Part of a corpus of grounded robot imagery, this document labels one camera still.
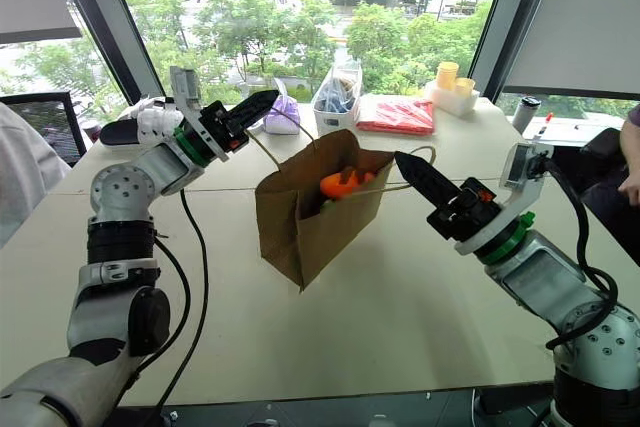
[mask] brown paper bag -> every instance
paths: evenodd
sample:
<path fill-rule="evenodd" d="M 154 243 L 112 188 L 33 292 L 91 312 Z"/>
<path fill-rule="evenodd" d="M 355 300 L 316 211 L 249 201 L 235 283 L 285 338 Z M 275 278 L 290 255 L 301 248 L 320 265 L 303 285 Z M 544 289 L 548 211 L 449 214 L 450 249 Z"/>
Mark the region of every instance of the brown paper bag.
<path fill-rule="evenodd" d="M 361 149 L 348 130 L 314 140 L 279 164 L 256 188 L 260 251 L 276 269 L 304 289 L 378 213 L 382 192 L 350 195 L 322 206 L 320 180 L 356 167 L 376 173 L 359 191 L 383 189 L 393 152 Z"/>

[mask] orange toy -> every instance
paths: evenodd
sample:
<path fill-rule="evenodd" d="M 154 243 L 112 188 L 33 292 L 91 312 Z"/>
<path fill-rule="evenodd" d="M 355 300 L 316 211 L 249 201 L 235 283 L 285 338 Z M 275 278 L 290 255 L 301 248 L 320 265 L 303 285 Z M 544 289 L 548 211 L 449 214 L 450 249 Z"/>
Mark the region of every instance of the orange toy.
<path fill-rule="evenodd" d="M 320 181 L 320 190 L 330 199 L 341 199 L 353 192 L 353 189 L 370 182 L 376 176 L 371 172 L 358 173 L 353 168 L 347 167 L 344 171 L 329 175 Z"/>

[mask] red package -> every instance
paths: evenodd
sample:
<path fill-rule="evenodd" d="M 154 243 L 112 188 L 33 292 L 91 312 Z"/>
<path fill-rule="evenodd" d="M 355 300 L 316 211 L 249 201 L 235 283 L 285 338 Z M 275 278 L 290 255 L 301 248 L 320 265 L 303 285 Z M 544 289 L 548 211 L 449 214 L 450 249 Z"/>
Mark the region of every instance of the red package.
<path fill-rule="evenodd" d="M 435 130 L 433 104 L 401 95 L 364 95 L 356 126 L 374 132 L 429 135 Z"/>

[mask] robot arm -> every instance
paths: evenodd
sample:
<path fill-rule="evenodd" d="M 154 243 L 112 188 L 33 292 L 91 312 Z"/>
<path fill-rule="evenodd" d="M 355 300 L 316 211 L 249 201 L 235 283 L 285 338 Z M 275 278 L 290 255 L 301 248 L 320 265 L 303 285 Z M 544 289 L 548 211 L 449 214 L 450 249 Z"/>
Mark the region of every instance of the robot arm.
<path fill-rule="evenodd" d="M 583 269 L 530 229 L 531 212 L 521 215 L 540 195 L 551 153 L 541 144 L 513 148 L 501 179 L 512 191 L 504 205 L 475 178 L 458 188 L 419 157 L 397 152 L 396 161 L 405 180 L 436 206 L 427 222 L 438 233 L 454 238 L 460 254 L 475 254 L 485 272 L 559 339 L 574 334 L 547 344 L 556 366 L 555 425 L 640 425 L 638 318 L 620 304 L 609 311 L 606 292 L 588 287 Z M 596 316 L 603 320 L 575 335 Z"/>
<path fill-rule="evenodd" d="M 220 102 L 200 111 L 195 74 L 174 67 L 171 74 L 184 121 L 172 139 L 95 176 L 88 261 L 67 330 L 69 356 L 34 367 L 3 389 L 0 425 L 101 425 L 144 358 L 169 337 L 169 301 L 155 288 L 160 269 L 149 205 L 180 191 L 214 159 L 228 160 L 227 153 L 248 142 L 245 129 L 279 95 L 258 92 L 231 111 Z"/>

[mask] green ring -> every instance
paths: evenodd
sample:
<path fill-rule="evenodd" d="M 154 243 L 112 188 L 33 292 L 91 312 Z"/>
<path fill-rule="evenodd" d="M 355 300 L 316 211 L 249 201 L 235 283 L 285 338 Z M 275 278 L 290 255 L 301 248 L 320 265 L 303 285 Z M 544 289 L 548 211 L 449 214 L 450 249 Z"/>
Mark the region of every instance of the green ring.
<path fill-rule="evenodd" d="M 176 141 L 178 142 L 178 145 L 180 145 L 180 147 L 182 147 L 182 150 L 184 151 L 185 154 L 187 154 L 187 156 L 193 160 L 196 164 L 198 164 L 200 167 L 206 167 L 207 165 L 209 165 L 209 162 L 207 162 L 199 153 L 196 149 L 193 148 L 193 146 L 189 143 L 189 141 L 187 140 L 187 138 L 184 136 L 184 131 L 180 128 L 180 127 L 176 127 L 175 130 L 173 131 L 173 136 L 175 137 Z"/>
<path fill-rule="evenodd" d="M 522 242 L 522 239 L 527 233 L 528 228 L 529 226 L 526 225 L 522 217 L 520 217 L 518 227 L 516 228 L 513 235 L 509 237 L 505 241 L 505 243 L 502 244 L 500 247 L 498 247 L 496 250 L 494 250 L 488 255 L 485 255 L 484 257 L 480 257 L 479 258 L 480 262 L 482 262 L 485 265 L 491 265 L 498 262 L 500 259 L 502 259 L 507 254 L 509 254 L 509 252 L 515 249 L 518 245 L 520 245 L 520 242 Z"/>

